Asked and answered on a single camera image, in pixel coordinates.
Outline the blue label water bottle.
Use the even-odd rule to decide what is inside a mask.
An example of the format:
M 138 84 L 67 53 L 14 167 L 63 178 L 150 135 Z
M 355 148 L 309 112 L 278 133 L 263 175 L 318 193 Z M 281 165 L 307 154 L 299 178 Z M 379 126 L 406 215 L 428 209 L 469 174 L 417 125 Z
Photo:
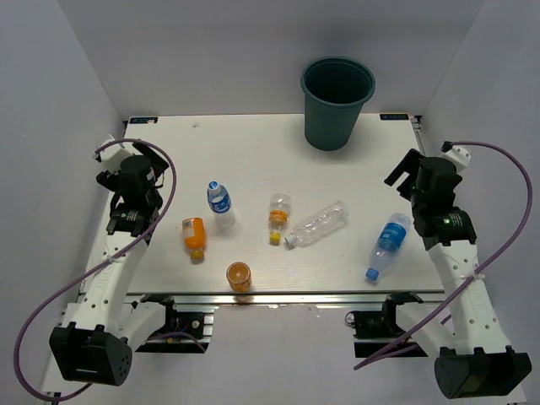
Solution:
M 217 181 L 210 181 L 207 189 L 207 200 L 216 223 L 221 229 L 227 229 L 235 222 L 235 213 L 229 191 Z
M 375 283 L 395 262 L 408 235 L 411 219 L 405 213 L 394 213 L 384 225 L 370 253 L 365 278 Z

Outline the orange juice bottle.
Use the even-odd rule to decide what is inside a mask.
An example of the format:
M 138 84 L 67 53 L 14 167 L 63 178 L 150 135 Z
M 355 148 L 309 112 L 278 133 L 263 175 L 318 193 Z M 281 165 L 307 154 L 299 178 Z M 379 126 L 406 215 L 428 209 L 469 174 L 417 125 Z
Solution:
M 184 244 L 190 258 L 193 261 L 201 261 L 206 247 L 203 220 L 199 217 L 184 219 L 181 225 Z
M 269 242 L 277 246 L 282 237 L 282 233 L 287 226 L 291 210 L 290 196 L 282 193 L 274 194 L 269 203 Z

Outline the clear plastic bottle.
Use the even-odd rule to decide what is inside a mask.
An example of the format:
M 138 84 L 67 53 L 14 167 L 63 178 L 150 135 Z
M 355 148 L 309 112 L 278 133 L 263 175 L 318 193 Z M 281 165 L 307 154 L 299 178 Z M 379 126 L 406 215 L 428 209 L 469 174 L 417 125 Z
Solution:
M 307 247 L 343 228 L 348 222 L 348 209 L 341 202 L 323 208 L 297 223 L 284 237 L 289 249 Z

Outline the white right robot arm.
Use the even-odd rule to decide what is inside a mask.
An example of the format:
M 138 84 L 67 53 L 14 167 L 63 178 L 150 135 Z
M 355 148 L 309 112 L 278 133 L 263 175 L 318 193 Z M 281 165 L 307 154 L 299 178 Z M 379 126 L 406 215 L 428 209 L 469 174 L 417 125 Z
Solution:
M 422 309 L 395 306 L 381 315 L 382 329 L 393 337 L 410 331 L 422 350 L 435 357 L 435 379 L 448 399 L 505 397 L 532 371 L 526 353 L 517 353 L 504 334 L 478 269 L 477 236 L 467 212 L 455 205 L 459 170 L 470 156 L 462 148 L 441 157 L 411 149 L 386 178 L 412 205 L 413 225 L 440 276 L 453 323 L 437 320 L 414 327 Z

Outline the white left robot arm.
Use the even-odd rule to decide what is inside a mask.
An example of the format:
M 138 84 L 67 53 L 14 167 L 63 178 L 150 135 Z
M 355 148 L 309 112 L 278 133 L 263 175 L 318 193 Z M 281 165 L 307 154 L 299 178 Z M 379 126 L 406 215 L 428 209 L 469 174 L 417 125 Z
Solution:
M 169 163 L 147 143 L 132 149 L 110 142 L 96 159 L 104 165 L 96 180 L 113 193 L 106 226 L 103 268 L 96 272 L 83 302 L 65 327 L 55 327 L 49 344 L 66 381 L 109 386 L 124 383 L 133 352 L 153 331 L 168 337 L 178 315 L 158 304 L 137 305 L 127 318 L 122 307 L 132 276 L 149 247 L 161 208 L 168 205 L 157 187 Z

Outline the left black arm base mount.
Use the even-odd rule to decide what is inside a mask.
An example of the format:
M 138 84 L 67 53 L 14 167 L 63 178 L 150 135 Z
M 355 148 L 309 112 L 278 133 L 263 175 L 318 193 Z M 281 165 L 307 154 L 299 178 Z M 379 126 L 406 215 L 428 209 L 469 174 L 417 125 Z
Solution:
M 160 304 L 165 308 L 165 324 L 150 335 L 141 345 L 139 353 L 200 354 L 207 348 L 213 332 L 213 309 L 199 306 L 177 305 L 172 295 L 147 294 L 140 301 L 133 301 L 132 308 L 139 304 Z

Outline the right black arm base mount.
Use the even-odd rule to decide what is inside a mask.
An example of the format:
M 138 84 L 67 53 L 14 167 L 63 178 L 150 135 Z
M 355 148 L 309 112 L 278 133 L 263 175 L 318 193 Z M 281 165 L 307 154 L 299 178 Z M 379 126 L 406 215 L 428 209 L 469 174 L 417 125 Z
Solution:
M 345 324 L 354 330 L 356 359 L 367 358 L 374 352 L 404 334 L 396 324 L 396 308 L 409 303 L 423 304 L 415 293 L 389 294 L 378 310 L 351 310 L 344 317 Z

